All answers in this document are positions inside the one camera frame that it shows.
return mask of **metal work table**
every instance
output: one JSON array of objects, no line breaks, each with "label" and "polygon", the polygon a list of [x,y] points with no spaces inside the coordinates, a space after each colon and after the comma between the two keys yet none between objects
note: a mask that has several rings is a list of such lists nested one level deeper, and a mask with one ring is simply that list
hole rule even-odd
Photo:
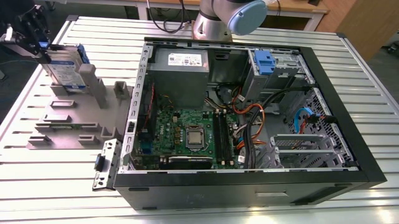
[{"label": "metal work table", "polygon": [[[146,36],[171,37],[151,21],[80,17],[66,22],[55,43],[84,44],[104,83],[123,80],[134,85]],[[174,36],[191,38],[191,31]],[[135,211],[118,192],[92,192],[99,150],[26,148],[54,95],[51,78],[39,66],[0,126],[0,220],[42,224],[398,222],[399,107],[351,44],[331,33],[265,28],[234,39],[313,47],[389,181],[314,206]]]}]

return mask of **motherboard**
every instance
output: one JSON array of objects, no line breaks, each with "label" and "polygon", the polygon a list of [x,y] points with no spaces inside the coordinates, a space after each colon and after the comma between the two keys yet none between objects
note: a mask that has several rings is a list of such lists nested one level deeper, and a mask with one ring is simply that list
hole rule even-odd
[{"label": "motherboard", "polygon": [[155,138],[140,142],[143,169],[231,169],[238,166],[231,137],[238,125],[235,114],[170,109],[156,114]]}]

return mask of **metal bracket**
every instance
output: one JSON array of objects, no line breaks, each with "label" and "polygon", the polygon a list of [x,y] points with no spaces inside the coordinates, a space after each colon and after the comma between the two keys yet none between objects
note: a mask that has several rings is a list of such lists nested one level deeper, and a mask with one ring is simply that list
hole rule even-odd
[{"label": "metal bracket", "polygon": [[94,191],[115,190],[114,181],[118,171],[122,142],[112,139],[104,142],[102,153],[95,161],[95,182]]}]

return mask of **floor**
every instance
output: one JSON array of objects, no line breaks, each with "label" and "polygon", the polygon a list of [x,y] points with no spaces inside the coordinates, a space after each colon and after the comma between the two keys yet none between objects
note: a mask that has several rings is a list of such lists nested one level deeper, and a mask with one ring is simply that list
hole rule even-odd
[{"label": "floor", "polygon": [[[172,21],[179,21],[179,10],[152,10],[155,20],[167,18]],[[190,18],[197,18],[195,11],[190,11]],[[92,4],[59,4],[56,10],[48,12],[48,26],[52,30],[52,38],[55,38],[68,15],[82,15],[106,18],[138,19],[138,11],[134,7],[106,6]],[[387,54],[386,49],[382,49],[375,57],[369,62],[371,69],[378,75],[381,81],[386,85],[390,93],[397,101],[399,101],[399,56]],[[19,97],[31,74],[36,68],[35,61],[28,57],[22,57],[11,50],[0,46],[0,71],[6,74],[6,78],[0,80],[0,122],[3,121],[12,104]]]}]

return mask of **white label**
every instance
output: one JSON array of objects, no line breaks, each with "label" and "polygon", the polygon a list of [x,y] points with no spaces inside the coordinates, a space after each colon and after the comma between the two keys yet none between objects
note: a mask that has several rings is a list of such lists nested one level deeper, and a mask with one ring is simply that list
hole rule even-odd
[{"label": "white label", "polygon": [[194,54],[170,54],[168,65],[202,66],[201,55],[194,55]]},{"label": "white label", "polygon": [[72,89],[83,89],[86,83],[78,73],[76,64],[72,61],[52,61],[51,70],[63,86]]},{"label": "white label", "polygon": [[239,161],[239,162],[246,162],[246,157],[242,156],[242,155],[239,155],[239,156],[238,156],[238,161]]},{"label": "white label", "polygon": [[238,95],[238,99],[243,102],[246,98],[242,96],[242,94]]}]

